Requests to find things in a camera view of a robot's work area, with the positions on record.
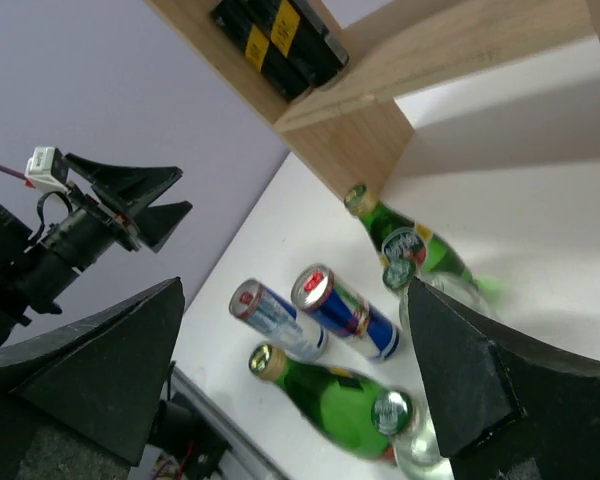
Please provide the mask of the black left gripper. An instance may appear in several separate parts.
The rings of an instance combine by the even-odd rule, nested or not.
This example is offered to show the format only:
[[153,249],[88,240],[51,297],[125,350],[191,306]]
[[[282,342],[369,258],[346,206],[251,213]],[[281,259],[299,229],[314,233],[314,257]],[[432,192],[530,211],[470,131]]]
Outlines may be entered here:
[[[55,256],[70,269],[86,270],[114,243],[134,252],[141,241],[158,253],[192,209],[188,201],[150,206],[182,177],[179,167],[108,165],[72,153],[63,159],[101,202],[79,189],[42,194],[36,205],[40,226],[34,234],[35,263]],[[68,216],[44,234],[44,206],[52,196],[65,205]],[[137,231],[126,217],[134,218]]]

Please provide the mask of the blue silver can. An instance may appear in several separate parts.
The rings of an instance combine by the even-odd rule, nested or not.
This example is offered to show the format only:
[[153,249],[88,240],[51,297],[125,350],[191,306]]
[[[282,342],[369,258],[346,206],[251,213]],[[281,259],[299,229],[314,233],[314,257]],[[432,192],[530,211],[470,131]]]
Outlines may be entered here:
[[295,280],[291,301],[369,361],[385,361],[400,346],[401,330],[330,267],[316,263]]
[[326,349],[328,332],[257,279],[247,279],[237,287],[228,310],[301,360],[314,361]]

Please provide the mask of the clear glass bottle green cap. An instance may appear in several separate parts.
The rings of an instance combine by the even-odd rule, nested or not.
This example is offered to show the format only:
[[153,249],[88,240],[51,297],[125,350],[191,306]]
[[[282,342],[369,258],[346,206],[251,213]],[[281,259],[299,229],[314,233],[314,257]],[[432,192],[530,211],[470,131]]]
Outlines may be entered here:
[[[478,289],[452,280],[433,280],[431,285],[467,307],[494,317],[493,309]],[[408,287],[388,288],[400,301],[402,326],[408,327]],[[385,388],[375,397],[371,421],[375,430],[389,440],[395,463],[406,479],[454,479],[450,461],[439,451],[424,396],[398,387]]]

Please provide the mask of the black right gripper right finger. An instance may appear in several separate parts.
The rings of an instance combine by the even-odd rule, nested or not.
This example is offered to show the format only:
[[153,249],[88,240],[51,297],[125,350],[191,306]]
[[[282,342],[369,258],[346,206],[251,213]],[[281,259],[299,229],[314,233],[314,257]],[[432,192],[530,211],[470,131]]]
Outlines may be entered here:
[[487,318],[418,279],[412,342],[457,479],[600,479],[600,361]]

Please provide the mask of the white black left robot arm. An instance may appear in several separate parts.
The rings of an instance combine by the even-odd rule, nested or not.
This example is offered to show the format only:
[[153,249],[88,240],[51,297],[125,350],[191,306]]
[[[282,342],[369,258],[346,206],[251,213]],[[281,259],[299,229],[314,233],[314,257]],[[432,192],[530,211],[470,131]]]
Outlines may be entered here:
[[61,314],[57,297],[113,244],[159,252],[192,208],[156,202],[182,175],[176,166],[106,165],[35,148],[23,178],[41,193],[36,212],[57,197],[67,216],[32,230],[0,202],[0,346],[16,325],[30,324],[26,310]]

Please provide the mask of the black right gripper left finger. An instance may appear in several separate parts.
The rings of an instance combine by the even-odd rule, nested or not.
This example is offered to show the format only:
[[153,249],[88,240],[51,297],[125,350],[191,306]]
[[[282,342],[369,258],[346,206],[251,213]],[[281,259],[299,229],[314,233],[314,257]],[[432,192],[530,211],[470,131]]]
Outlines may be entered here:
[[0,348],[0,479],[124,479],[138,465],[184,313],[179,278]]

